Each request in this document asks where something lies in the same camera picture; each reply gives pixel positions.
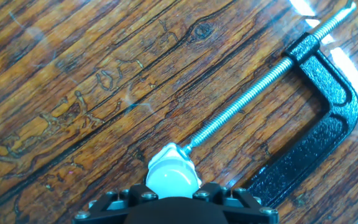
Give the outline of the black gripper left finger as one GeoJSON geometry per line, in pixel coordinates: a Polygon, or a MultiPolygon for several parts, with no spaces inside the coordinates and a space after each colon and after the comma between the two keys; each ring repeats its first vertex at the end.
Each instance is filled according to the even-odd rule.
{"type": "Polygon", "coordinates": [[[157,193],[144,184],[119,192],[109,191],[90,201],[87,210],[78,211],[72,223],[124,223],[134,207],[154,200],[158,200],[157,193]]]}

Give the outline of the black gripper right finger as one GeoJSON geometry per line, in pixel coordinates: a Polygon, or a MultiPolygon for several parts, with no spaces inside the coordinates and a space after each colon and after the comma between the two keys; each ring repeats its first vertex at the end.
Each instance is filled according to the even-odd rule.
{"type": "Polygon", "coordinates": [[[204,184],[193,194],[193,200],[211,205],[207,215],[223,215],[227,223],[279,223],[278,211],[264,207],[246,189],[230,189],[217,183],[204,184]]]}

